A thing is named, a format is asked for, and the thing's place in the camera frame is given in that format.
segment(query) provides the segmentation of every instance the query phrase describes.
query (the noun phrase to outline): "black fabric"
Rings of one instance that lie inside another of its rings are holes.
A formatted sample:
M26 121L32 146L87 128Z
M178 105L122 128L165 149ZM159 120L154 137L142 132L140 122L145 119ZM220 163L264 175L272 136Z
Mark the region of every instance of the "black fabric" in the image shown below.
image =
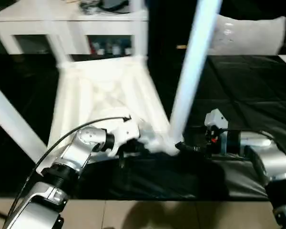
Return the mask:
M21 60L0 56L0 63L6 66L0 67L0 89L46 143L57 88L55 63L41 60L40 56L17 58ZM182 53L179 59L169 61L169 67L152 71L168 116ZM184 133L186 143L197 145L204 141L204 133L197 127L203 125L205 114L215 108L227 118L230 128L266 130L286 148L286 64L279 57L208 57ZM0 171L4 170L0 172L0 197L14 197L31 168L31 160L0 129ZM155 154L130 158L123 169L118 161L89 165L74 197L267 200L249 161L231 158L201 162L184 153L178 157Z

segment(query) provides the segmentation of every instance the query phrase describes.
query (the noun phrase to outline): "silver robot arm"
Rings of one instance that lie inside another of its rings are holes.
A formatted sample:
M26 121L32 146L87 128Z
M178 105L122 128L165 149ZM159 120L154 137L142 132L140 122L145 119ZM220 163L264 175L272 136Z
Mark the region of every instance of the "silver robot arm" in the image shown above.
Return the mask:
M60 213L89 160L116 157L120 146L139 135L138 125L133 120L122 123L111 133L94 126L78 130L51 167L43 169L42 182L33 186L3 229L61 229Z
M218 109L207 114L204 124L210 153L233 152L250 159L273 206L277 223L286 228L286 152L269 133L228 130L228 122Z

